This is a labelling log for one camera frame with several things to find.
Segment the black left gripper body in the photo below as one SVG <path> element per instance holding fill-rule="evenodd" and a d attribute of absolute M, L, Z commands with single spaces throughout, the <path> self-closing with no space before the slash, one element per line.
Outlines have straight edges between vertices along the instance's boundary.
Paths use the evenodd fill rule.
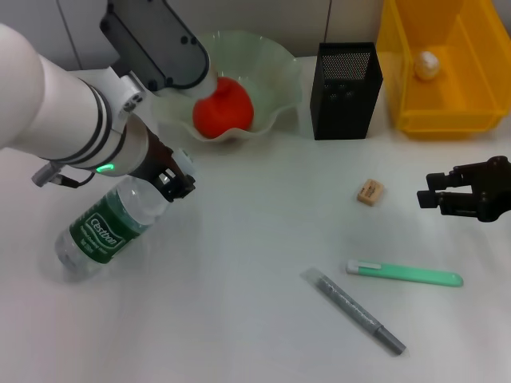
<path fill-rule="evenodd" d="M 147 133 L 147 152 L 141 164 L 133 171 L 137 179 L 149 182 L 153 186 L 163 183 L 160 176 L 173 178 L 177 175 L 172 162 L 172 150 L 165 146 L 157 135 L 150 130 Z"/>

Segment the pale green wavy glass bowl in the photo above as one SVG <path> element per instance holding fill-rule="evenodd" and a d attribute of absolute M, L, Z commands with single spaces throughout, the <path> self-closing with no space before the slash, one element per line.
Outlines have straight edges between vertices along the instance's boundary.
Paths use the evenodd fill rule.
<path fill-rule="evenodd" d="M 280 114 L 301 102 L 300 65 L 279 43 L 243 30 L 205 33 L 198 40 L 218 75 L 237 81 L 247 91 L 254 107 L 250 128 L 232 128 L 207 138 L 192 122 L 194 100 L 174 91 L 153 99 L 153 113 L 160 124 L 182 128 L 202 142 L 249 140 L 270 131 Z"/>

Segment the grey marker pen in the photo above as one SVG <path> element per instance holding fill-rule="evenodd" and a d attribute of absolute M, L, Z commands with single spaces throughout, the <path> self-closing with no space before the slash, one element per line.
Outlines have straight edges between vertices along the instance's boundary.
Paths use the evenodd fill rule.
<path fill-rule="evenodd" d="M 399 341 L 379 320 L 356 302 L 346 291 L 336 285 L 323 272 L 310 268 L 301 276 L 320 294 L 356 322 L 371 337 L 380 342 L 394 355 L 402 355 L 406 346 Z"/>

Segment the white paper ball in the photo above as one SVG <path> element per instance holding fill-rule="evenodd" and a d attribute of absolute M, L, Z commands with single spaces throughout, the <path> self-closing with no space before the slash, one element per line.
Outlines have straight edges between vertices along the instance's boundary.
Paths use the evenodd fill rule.
<path fill-rule="evenodd" d="M 421 51 L 414 59 L 415 75 L 423 80 L 433 80 L 440 71 L 440 61 L 435 54 L 430 51 Z"/>

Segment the black mesh pen holder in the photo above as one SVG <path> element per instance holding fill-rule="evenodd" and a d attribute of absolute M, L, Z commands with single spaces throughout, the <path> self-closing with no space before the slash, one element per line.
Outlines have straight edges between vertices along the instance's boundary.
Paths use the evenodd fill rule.
<path fill-rule="evenodd" d="M 314 138 L 364 139 L 382 81 L 374 43 L 321 43 L 310 99 Z"/>

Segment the yellow plastic bin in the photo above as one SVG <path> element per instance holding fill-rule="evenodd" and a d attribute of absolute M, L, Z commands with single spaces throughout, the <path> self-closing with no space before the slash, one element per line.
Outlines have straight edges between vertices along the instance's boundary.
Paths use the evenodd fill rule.
<path fill-rule="evenodd" d="M 511 109 L 511 38 L 492 0 L 384 0 L 376 45 L 396 129 L 449 140 L 495 128 Z M 429 81 L 414 59 L 440 61 Z"/>

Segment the tan eraser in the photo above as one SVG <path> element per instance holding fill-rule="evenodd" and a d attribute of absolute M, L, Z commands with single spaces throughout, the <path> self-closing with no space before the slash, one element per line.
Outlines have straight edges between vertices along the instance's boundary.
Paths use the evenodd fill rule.
<path fill-rule="evenodd" d="M 373 207 L 381 199 L 385 187 L 377 180 L 367 179 L 356 195 L 358 202 Z"/>

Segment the orange fruit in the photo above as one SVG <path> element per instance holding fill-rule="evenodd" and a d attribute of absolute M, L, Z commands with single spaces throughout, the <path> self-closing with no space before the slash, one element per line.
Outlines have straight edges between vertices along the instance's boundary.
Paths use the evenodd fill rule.
<path fill-rule="evenodd" d="M 247 91 L 229 77 L 219 77 L 216 91 L 198 100 L 192 110 L 196 130 L 208 139 L 233 128 L 248 130 L 253 118 L 254 107 Z"/>

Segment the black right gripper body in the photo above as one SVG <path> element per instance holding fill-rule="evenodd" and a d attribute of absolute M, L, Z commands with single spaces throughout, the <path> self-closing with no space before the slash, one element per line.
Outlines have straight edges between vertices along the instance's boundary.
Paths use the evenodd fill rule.
<path fill-rule="evenodd" d="M 511 163 L 506 156 L 495 156 L 482 164 L 474 181 L 477 219 L 496 221 L 511 211 Z"/>

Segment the clear green-label water bottle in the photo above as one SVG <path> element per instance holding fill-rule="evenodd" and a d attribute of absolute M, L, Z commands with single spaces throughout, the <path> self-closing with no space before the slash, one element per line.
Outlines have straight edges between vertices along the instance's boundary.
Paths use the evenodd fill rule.
<path fill-rule="evenodd" d="M 61 232 L 55 252 L 72 279 L 110 263 L 169 209 L 149 182 L 127 176 Z"/>

